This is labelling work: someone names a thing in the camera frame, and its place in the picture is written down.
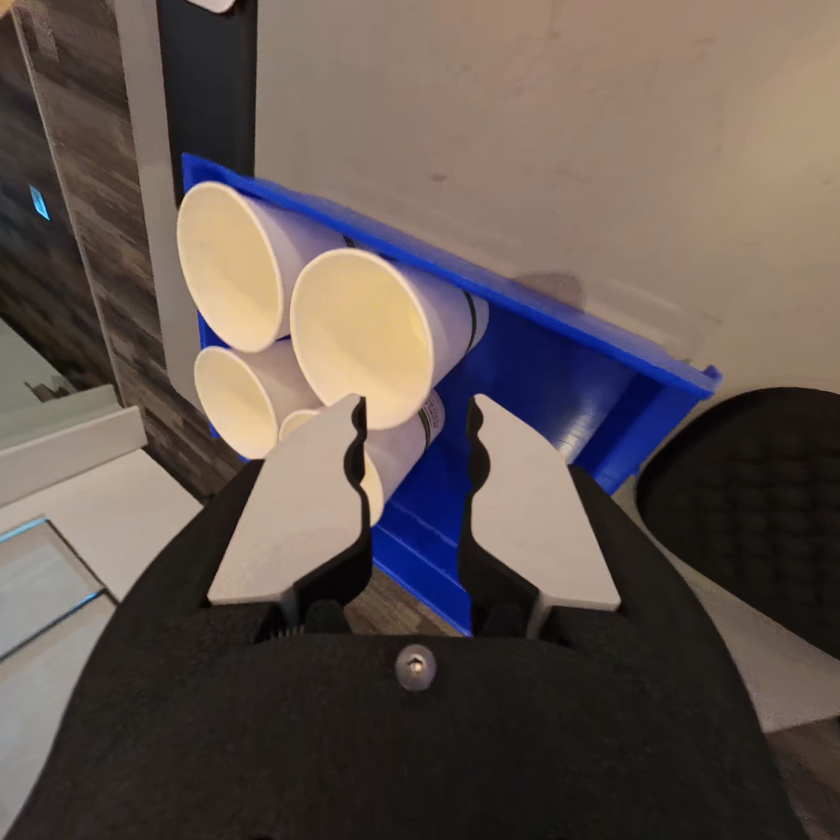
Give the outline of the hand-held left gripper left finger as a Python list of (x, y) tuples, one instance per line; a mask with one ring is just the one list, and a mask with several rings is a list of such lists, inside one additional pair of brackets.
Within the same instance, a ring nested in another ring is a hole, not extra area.
[(345, 396), (262, 461), (207, 597), (215, 606), (269, 603), (286, 625), (318, 601), (346, 606), (371, 579), (364, 477), (366, 403)]

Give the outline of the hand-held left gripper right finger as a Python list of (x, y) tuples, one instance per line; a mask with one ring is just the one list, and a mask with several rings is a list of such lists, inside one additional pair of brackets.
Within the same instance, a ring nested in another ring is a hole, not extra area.
[(525, 637), (555, 607), (614, 612), (620, 595), (562, 454), (483, 394), (469, 401), (467, 437), (459, 580), (472, 633), (499, 607), (520, 615)]

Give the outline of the white paper cup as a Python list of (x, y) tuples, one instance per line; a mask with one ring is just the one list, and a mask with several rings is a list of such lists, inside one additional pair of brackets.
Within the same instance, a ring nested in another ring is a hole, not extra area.
[(356, 394), (369, 429), (406, 423), (480, 342), (487, 300), (359, 248), (327, 251), (300, 273), (290, 337), (325, 406)]
[(280, 426), (265, 458), (270, 480), (292, 511), (313, 521), (367, 529), (440, 435), (445, 409), (430, 392), (404, 422), (379, 430), (365, 424), (357, 394), (332, 406), (304, 408)]
[(322, 406), (289, 339), (257, 353), (209, 345), (196, 357), (194, 380), (209, 423), (246, 459), (262, 459), (277, 445), (290, 414)]
[(340, 233), (216, 181), (186, 192), (176, 243), (197, 310), (222, 341), (248, 353), (290, 335), (291, 295), (303, 268), (346, 246)]

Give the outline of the blue plastic bin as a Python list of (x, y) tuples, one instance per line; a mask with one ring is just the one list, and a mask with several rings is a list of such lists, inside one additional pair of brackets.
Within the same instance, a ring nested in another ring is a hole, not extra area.
[(519, 417), (613, 494), (718, 389), (714, 367), (679, 362), (652, 341), (347, 206), (186, 152), (181, 168), (184, 190), (221, 182), (488, 301), (485, 336), (435, 386), (445, 409), (441, 434), (372, 530), (374, 564), (462, 634), (470, 630), (470, 600), (458, 579), (457, 542), (473, 395), (486, 394)]

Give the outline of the black textured pad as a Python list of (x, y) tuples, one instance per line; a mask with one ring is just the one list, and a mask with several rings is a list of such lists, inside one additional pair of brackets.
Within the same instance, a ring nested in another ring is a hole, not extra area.
[(744, 392), (697, 416), (636, 484), (669, 552), (839, 657), (839, 395)]

